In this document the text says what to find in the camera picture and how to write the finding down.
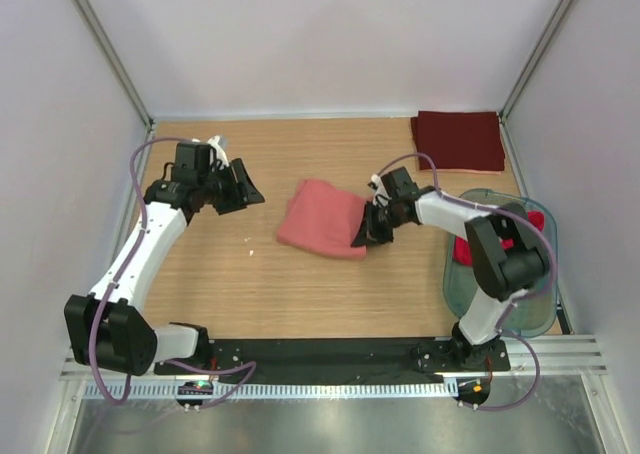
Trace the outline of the salmon pink t shirt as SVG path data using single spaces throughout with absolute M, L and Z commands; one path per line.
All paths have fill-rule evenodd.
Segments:
M 366 199 L 320 179 L 303 179 L 288 201 L 276 240 L 312 254 L 361 260 L 366 247 L 353 247 Z

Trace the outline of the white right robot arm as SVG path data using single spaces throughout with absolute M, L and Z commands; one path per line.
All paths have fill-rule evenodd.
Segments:
M 474 204 L 434 185 L 421 188 L 404 168 L 373 175 L 369 187 L 373 197 L 365 203 L 354 247 L 391 243 L 394 230 L 408 223 L 467 242 L 476 291 L 452 328 L 448 355 L 461 369 L 476 368 L 497 344 L 517 302 L 551 278 L 553 248 L 517 203 Z

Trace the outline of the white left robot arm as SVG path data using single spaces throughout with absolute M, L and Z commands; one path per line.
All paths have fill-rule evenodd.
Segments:
M 243 161 L 228 158 L 223 137 L 175 143 L 162 177 L 137 189 L 138 221 L 107 272 L 64 307 L 71 351 L 81 365 L 142 376 L 169 364 L 199 374 L 214 357 L 206 328 L 178 322 L 154 328 L 142 310 L 169 250 L 203 207 L 225 215 L 264 198 Z

